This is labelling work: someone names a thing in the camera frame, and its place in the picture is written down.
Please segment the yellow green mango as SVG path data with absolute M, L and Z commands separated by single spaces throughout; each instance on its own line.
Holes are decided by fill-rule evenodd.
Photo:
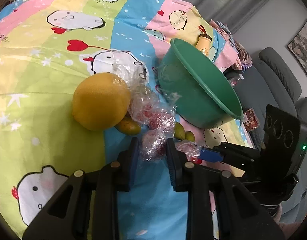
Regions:
M 125 135 L 137 135 L 141 132 L 141 127 L 132 118 L 125 116 L 115 128 Z

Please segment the clear plastic bottle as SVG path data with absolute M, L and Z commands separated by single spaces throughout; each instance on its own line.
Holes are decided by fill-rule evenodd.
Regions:
M 231 78 L 229 78 L 229 83 L 232 87 L 234 87 L 235 85 L 237 85 L 240 81 L 242 81 L 244 79 L 242 74 L 233 76 Z

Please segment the colourful cartoon bed sheet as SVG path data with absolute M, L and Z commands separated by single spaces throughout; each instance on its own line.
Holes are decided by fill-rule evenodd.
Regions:
M 235 49 L 189 2 L 181 0 L 17 0 L 0 13 L 0 213 L 22 236 L 42 204 L 21 190 L 29 182 L 47 200 L 64 176 L 113 161 L 129 137 L 92 132 L 72 117 L 76 87 L 93 73 L 92 56 L 121 51 L 155 67 L 174 37 L 195 44 L 203 26 L 209 58 L 225 70 Z

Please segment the red patterned snack packet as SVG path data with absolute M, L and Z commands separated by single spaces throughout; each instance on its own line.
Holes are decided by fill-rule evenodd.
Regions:
M 260 125 L 253 108 L 250 108 L 243 113 L 242 122 L 247 132 L 257 129 Z

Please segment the small green fruit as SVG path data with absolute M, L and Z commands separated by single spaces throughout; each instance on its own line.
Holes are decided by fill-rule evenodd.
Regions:
M 192 131 L 186 131 L 185 132 L 185 140 L 188 140 L 190 142 L 195 142 L 195 135 Z
M 185 139 L 184 127 L 179 122 L 175 122 L 173 137 L 180 141 Z

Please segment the large yellow pomelo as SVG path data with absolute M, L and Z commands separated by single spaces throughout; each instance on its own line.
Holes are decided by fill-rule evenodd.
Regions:
M 90 131 L 104 131 L 118 124 L 131 101 L 127 83 L 112 73 L 94 74 L 75 89 L 73 118 Z

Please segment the green plastic basin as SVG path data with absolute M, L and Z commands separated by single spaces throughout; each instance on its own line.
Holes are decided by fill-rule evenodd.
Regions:
M 190 124 L 211 129 L 241 120 L 242 106 L 227 78 L 188 42 L 173 38 L 156 70 L 166 100 Z

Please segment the framed wall picture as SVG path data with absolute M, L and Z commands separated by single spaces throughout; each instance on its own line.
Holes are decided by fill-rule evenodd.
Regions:
M 287 45 L 287 48 L 299 62 L 307 76 L 307 20 Z

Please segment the grey sofa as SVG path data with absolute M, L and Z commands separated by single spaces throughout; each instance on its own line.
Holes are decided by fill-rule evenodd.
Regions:
M 273 105 L 307 123 L 307 97 L 301 97 L 301 86 L 282 59 L 271 47 L 260 51 L 253 65 L 244 72 L 228 68 L 224 75 L 232 79 L 239 75 L 243 80 L 234 86 L 244 111 L 253 108 L 260 126 L 249 136 L 256 149 L 261 148 L 264 138 L 265 111 Z M 282 203 L 281 222 L 302 222 L 307 215 L 307 151 L 299 168 L 299 183 L 289 200 Z

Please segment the red fruit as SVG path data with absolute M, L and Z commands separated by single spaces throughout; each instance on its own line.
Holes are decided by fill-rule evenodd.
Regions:
M 158 161 L 165 154 L 167 136 L 162 129 L 147 131 L 141 139 L 140 155 L 145 161 Z
M 138 85 L 132 90 L 128 112 L 135 122 L 148 125 L 159 104 L 158 95 L 150 87 Z
M 149 128 L 151 130 L 160 129 L 162 132 L 169 133 L 175 129 L 175 113 L 170 108 L 157 108 L 149 117 Z
M 188 161 L 201 164 L 202 160 L 199 159 L 202 146 L 188 140 L 175 143 L 176 150 L 185 153 Z

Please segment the red fruit top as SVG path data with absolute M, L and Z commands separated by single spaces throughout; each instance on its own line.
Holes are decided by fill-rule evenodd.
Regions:
M 158 95 L 150 87 L 138 85 L 132 90 L 128 112 L 135 122 L 148 125 L 159 104 Z

